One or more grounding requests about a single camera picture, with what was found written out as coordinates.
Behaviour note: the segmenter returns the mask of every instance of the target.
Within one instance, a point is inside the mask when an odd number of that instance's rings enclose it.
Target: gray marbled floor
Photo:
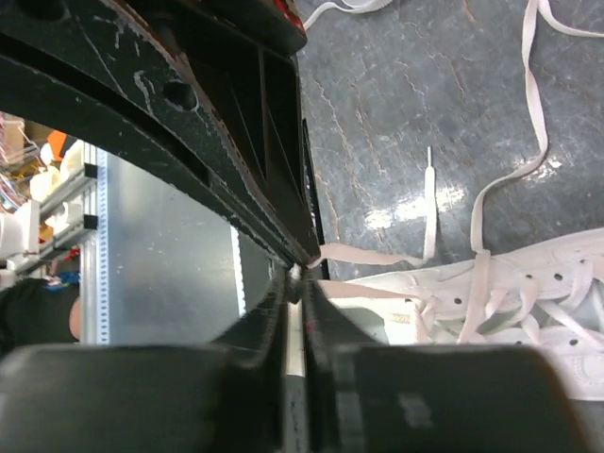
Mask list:
[[[298,0],[303,17],[323,0]],[[419,256],[423,172],[434,149],[440,237],[434,264],[472,258],[481,188],[538,154],[520,58],[527,0],[394,0],[359,16],[331,10],[299,56],[328,242]],[[550,0],[565,24],[604,31],[601,0]],[[539,20],[532,68],[550,138],[533,175],[492,191],[495,253],[604,227],[604,40]],[[335,278],[383,268],[330,264]],[[604,431],[601,405],[583,405]]]

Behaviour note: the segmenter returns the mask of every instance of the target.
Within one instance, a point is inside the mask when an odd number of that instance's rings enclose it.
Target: person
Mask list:
[[[0,355],[31,344],[79,341],[79,285],[26,278],[0,292]]]

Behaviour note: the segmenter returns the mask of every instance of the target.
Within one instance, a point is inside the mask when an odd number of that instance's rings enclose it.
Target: blurry black object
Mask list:
[[[0,367],[0,451],[279,450],[291,302],[304,318],[312,451],[589,451],[537,353],[379,345],[310,273],[280,270],[320,253],[291,57],[305,38],[291,9],[275,16],[288,5],[0,2],[0,110],[174,185],[277,269],[260,304],[212,344],[14,353]]]

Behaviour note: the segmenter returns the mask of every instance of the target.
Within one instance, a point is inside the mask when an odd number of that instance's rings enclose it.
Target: screw hole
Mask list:
[[[168,82],[163,86],[163,98],[179,111],[197,108],[197,96],[191,85],[182,82]]]
[[[32,19],[45,22],[59,22],[68,17],[63,0],[17,0],[21,11]]]

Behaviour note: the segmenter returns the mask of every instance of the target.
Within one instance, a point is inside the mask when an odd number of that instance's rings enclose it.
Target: shoelace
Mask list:
[[[604,38],[604,33],[595,33],[590,31],[579,30],[566,25],[561,24],[556,20],[551,12],[551,7],[548,0],[528,0],[527,8],[525,10],[523,20],[523,32],[522,32],[522,60],[525,67],[525,86],[526,86],[526,98],[528,106],[528,114],[530,116],[537,142],[539,144],[539,154],[536,158],[525,163],[521,167],[517,168],[510,174],[503,176],[499,179],[488,184],[477,196],[476,202],[472,210],[471,218],[471,230],[470,230],[470,243],[472,250],[477,253],[475,258],[475,265],[473,269],[473,277],[470,288],[470,297],[468,301],[468,308],[465,315],[465,321],[459,333],[458,343],[469,341],[470,339],[480,338],[478,335],[478,327],[486,319],[489,319],[495,312],[505,297],[507,290],[493,290],[489,291],[489,267],[491,262],[491,252],[483,247],[482,238],[482,225],[483,225],[483,203],[484,196],[489,192],[495,185],[522,176],[526,176],[536,170],[544,161],[545,155],[548,148],[548,137],[547,130],[545,127],[545,116],[543,111],[543,105],[541,103],[541,96],[539,94],[539,88],[537,81],[530,70],[530,50],[534,41],[537,13],[541,13],[545,21],[557,31],[572,36],[586,37],[586,38]],[[428,168],[431,167],[431,158],[428,158]],[[433,177],[433,168],[431,169],[431,177]],[[427,200],[428,213],[427,213],[427,228],[425,237],[425,249],[424,257],[417,259],[410,257],[409,255],[385,255],[375,251],[362,250],[356,247],[351,247],[344,244],[327,244],[321,247],[322,255],[321,259],[332,259],[332,260],[343,260],[353,263],[365,263],[365,264],[394,264],[396,262],[406,261],[415,267],[423,265],[429,258],[433,256],[436,240],[436,212],[430,210],[437,210],[436,198],[434,191],[428,193],[428,170],[426,177],[426,189],[425,199]],[[583,300],[589,286],[593,280],[593,275],[590,272],[584,272],[582,269],[582,276],[587,277],[576,277],[575,282],[582,282],[583,286],[573,285],[574,291],[564,300],[560,305],[555,304],[551,301],[540,301],[537,302],[536,294],[537,287],[536,282],[527,281],[520,288],[520,296],[522,300],[522,307],[520,310],[509,320],[504,322],[499,328],[511,327],[517,323],[520,323],[521,328],[528,334],[532,341],[538,343],[539,341],[539,325],[530,311],[532,310],[535,303],[537,306],[544,310],[552,319],[560,322],[561,324],[576,331],[578,335],[583,338],[589,338],[590,343],[595,346],[602,346],[601,340],[597,338],[594,332],[588,331],[577,324],[572,317],[568,314],[572,311],[580,302]],[[328,297],[374,297],[374,298],[400,298],[405,297],[404,294],[396,294],[391,292],[372,290],[370,288],[362,288],[360,285],[354,285],[346,282],[323,282],[324,290],[327,292]],[[422,310],[421,317],[424,320],[420,335],[428,335],[429,326],[434,322],[435,304],[437,300],[433,298],[427,301],[425,308]],[[596,308],[598,316],[602,314],[604,309],[599,306]],[[604,327],[604,317],[599,318],[600,325]]]
[[[310,26],[319,18],[319,16],[328,9],[338,9],[349,14],[363,14],[364,12],[377,11],[378,9],[385,8],[392,2],[393,0],[365,0],[364,2],[360,2],[359,0],[342,0],[342,3],[344,3],[347,8],[343,8],[337,3],[325,2],[312,12],[310,17],[304,23],[304,28],[308,30]]]

